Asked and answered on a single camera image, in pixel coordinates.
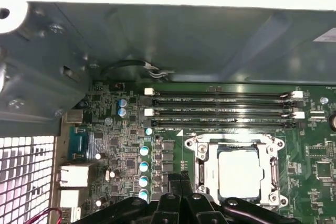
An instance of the integrated circuit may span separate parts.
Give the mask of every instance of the integrated circuit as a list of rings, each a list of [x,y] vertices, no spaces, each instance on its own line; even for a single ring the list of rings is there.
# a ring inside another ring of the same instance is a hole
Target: integrated circuit
[[[133,159],[126,160],[126,167],[134,169],[135,168],[135,161]]]
[[[118,138],[113,137],[113,138],[110,139],[110,144],[111,145],[118,145],[118,143],[119,143]]]
[[[173,161],[174,153],[172,152],[164,152],[162,153],[162,161]]]
[[[172,142],[172,141],[163,141],[163,143],[162,143],[162,150],[163,151],[172,151],[172,150],[174,150],[174,142]]]
[[[103,133],[102,132],[95,132],[94,137],[95,138],[103,138]]]
[[[173,163],[163,163],[162,164],[162,172],[171,173],[172,171],[174,171]]]
[[[137,120],[136,115],[131,115],[130,116],[130,122],[136,122],[136,120]]]
[[[332,170],[330,162],[316,163],[316,177],[317,178],[332,178]]]
[[[117,191],[118,191],[118,186],[117,185],[111,186],[111,192],[116,193]]]

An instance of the ram slot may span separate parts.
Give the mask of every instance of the ram slot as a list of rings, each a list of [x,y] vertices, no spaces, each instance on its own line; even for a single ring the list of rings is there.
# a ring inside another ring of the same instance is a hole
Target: ram slot
[[[250,119],[282,119],[290,117],[290,113],[239,113],[239,112],[159,112],[154,118],[250,118]]]
[[[248,99],[280,99],[282,93],[237,93],[237,92],[171,92],[171,91],[157,91],[154,97],[174,97],[174,98],[248,98]]]
[[[244,129],[292,129],[295,127],[293,123],[228,123],[228,122],[181,122],[181,121],[171,121],[171,122],[160,122],[152,121],[153,127],[163,127],[163,128],[191,128],[191,129],[206,129],[206,128],[244,128]]]
[[[162,102],[155,101],[156,108],[241,108],[241,109],[290,109],[291,105],[281,103],[239,103],[239,102]]]

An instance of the perforated metal mesh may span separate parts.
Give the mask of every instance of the perforated metal mesh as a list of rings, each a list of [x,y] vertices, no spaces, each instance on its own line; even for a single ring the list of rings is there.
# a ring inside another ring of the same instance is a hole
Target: perforated metal mesh
[[[0,224],[21,224],[49,207],[53,136],[0,138]],[[38,223],[47,223],[47,217]]]

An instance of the capacitor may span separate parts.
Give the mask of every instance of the capacitor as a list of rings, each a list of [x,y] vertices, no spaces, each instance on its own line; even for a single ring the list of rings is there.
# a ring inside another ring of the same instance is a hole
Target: capacitor
[[[109,169],[107,169],[105,172],[105,180],[110,181],[110,170]]]
[[[121,118],[125,117],[126,114],[127,114],[126,109],[124,109],[124,108],[118,109],[118,115],[119,115]]]
[[[105,152],[100,152],[95,155],[96,160],[101,160],[106,158],[106,153]]]
[[[110,177],[111,178],[119,178],[120,177],[120,170],[119,169],[114,169],[112,172],[110,172]]]
[[[112,118],[105,118],[104,121],[105,121],[105,124],[106,124],[106,125],[111,125],[112,122],[113,122]]]
[[[139,179],[139,186],[146,187],[148,185],[148,178],[147,176],[142,176]]]
[[[147,146],[143,146],[140,148],[140,155],[147,156],[149,153],[149,148]]]
[[[147,136],[150,136],[150,135],[153,134],[153,130],[152,130],[151,128],[147,128],[147,129],[145,130],[145,133],[146,133]]]
[[[149,169],[149,164],[148,164],[147,162],[143,161],[143,162],[140,163],[140,165],[139,165],[139,170],[140,170],[141,172],[143,172],[143,173],[144,173],[144,172],[147,172],[148,169]]]
[[[125,99],[121,99],[118,102],[119,107],[124,108],[127,106],[127,101]]]
[[[146,189],[141,189],[138,197],[143,200],[148,200],[148,191]]]
[[[107,202],[107,199],[105,196],[101,196],[97,201],[96,201],[96,206],[101,207]]]

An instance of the chip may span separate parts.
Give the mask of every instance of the chip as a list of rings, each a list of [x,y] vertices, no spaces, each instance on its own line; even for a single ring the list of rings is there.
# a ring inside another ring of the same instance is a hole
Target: chip
[[[173,161],[174,154],[172,152],[164,152],[162,153],[162,161]]]
[[[111,191],[116,193],[118,191],[118,186],[111,186]]]
[[[162,192],[168,193],[168,185],[162,185]]]
[[[135,168],[135,161],[133,159],[126,160],[126,166],[128,168]]]
[[[155,186],[154,187],[154,192],[156,192],[156,193],[161,192],[161,186]]]
[[[103,138],[103,133],[102,132],[95,132],[94,137],[95,138]]]
[[[137,103],[137,98],[136,97],[131,97],[130,98],[130,103]]]
[[[167,184],[168,183],[168,174],[162,175],[162,183]]]
[[[165,164],[162,164],[162,171],[164,173],[170,173],[174,170],[174,165],[173,163],[165,163]]]
[[[316,163],[316,177],[317,178],[331,178],[331,164],[330,162],[317,162]]]
[[[164,151],[172,151],[174,150],[174,142],[172,141],[163,141],[162,150]]]
[[[98,94],[95,94],[94,96],[93,96],[93,100],[94,101],[100,101],[101,100],[101,98],[100,98],[101,96],[100,95],[98,95]]]
[[[117,138],[111,138],[110,139],[110,144],[111,145],[118,145],[118,143],[119,143],[119,140]]]
[[[136,122],[136,120],[137,120],[136,115],[131,115],[130,116],[130,122]]]
[[[111,160],[111,165],[117,165],[118,164],[118,160]]]

